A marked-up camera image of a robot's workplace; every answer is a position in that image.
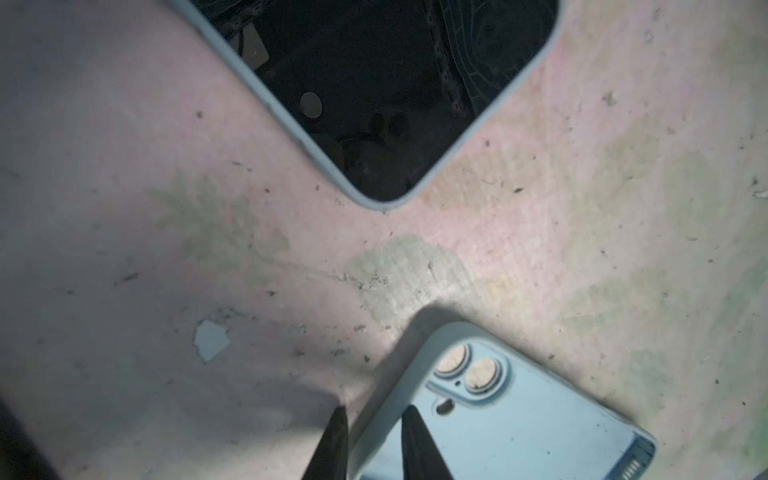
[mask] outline paint chip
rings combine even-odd
[[[197,354],[203,359],[203,362],[209,363],[222,350],[230,344],[227,336],[227,329],[204,320],[198,327],[194,336],[194,345],[197,347]]]

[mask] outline phone case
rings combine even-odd
[[[458,366],[436,370],[455,346],[465,352]],[[489,362],[496,369],[488,383],[468,384],[472,366]],[[455,322],[427,339],[362,431],[349,478],[403,478],[400,418],[409,405],[455,480],[636,480],[656,451],[653,436],[622,415],[477,326]]]
[[[471,124],[452,142],[450,147],[445,150],[439,159],[429,165],[427,170],[422,174],[422,170],[419,170],[417,175],[418,180],[408,180],[407,190],[404,194],[394,198],[392,200],[377,200],[370,196],[363,194],[358,187],[356,187],[348,177],[334,164],[329,156],[318,146],[316,141],[322,141],[322,138],[315,136],[314,138],[307,133],[302,125],[291,115],[286,107],[280,103],[278,98],[270,91],[270,89],[256,76],[254,71],[249,67],[246,62],[237,54],[233,47],[228,43],[216,30],[207,18],[200,12],[200,10],[190,0],[170,0],[178,11],[194,26],[195,30],[203,37],[203,39],[211,46],[211,48],[221,57],[235,74],[247,85],[247,87],[261,100],[270,113],[286,128],[292,140],[299,145],[310,156],[317,168],[323,172],[329,180],[341,190],[347,197],[358,205],[369,208],[371,210],[387,211],[402,206],[413,197],[419,194],[421,190],[435,177],[435,175],[448,163],[450,158],[466,143],[466,141],[483,125],[493,113],[502,105],[507,97],[515,91],[519,85],[531,74],[536,68],[542,58],[550,51],[555,39],[559,36],[564,21],[564,3],[562,0],[549,0],[556,5],[554,11],[550,12],[550,8],[546,8],[546,13],[543,11],[535,10],[536,5],[540,5],[542,0],[528,0],[528,3],[515,3],[513,7],[516,8],[512,12],[512,18],[515,18],[519,24],[518,28],[526,28],[527,24],[532,22],[539,22],[542,25],[546,25],[546,30],[542,30],[540,33],[539,41],[540,45],[532,47],[531,45],[515,45],[516,55],[523,55],[526,61],[522,62],[522,65],[515,65],[514,73],[503,78],[510,78],[509,82],[505,81],[503,84],[499,84],[498,90],[493,90],[491,93],[483,92],[481,89],[474,89],[470,92],[471,101],[469,103],[477,103],[477,114]],[[446,11],[452,9],[454,12],[460,9],[475,8],[475,4],[471,2],[465,2],[464,0],[443,0]],[[510,5],[504,4],[506,9],[512,8]],[[461,57],[465,49],[459,49]]]

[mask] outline smartphone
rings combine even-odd
[[[414,406],[455,480],[639,480],[657,440],[479,327],[435,331],[349,451],[350,480],[402,480]]]
[[[414,197],[551,46],[559,0],[172,0],[347,196]]]

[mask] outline pink painted surface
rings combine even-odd
[[[570,2],[386,215],[163,2],[5,1],[0,25],[0,388],[64,478],[299,478],[433,301],[654,433],[648,478],[768,466],[765,2]],[[203,319],[231,341],[209,364]]]

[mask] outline black phone screen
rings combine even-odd
[[[555,0],[194,0],[355,187],[401,197],[546,42]]]

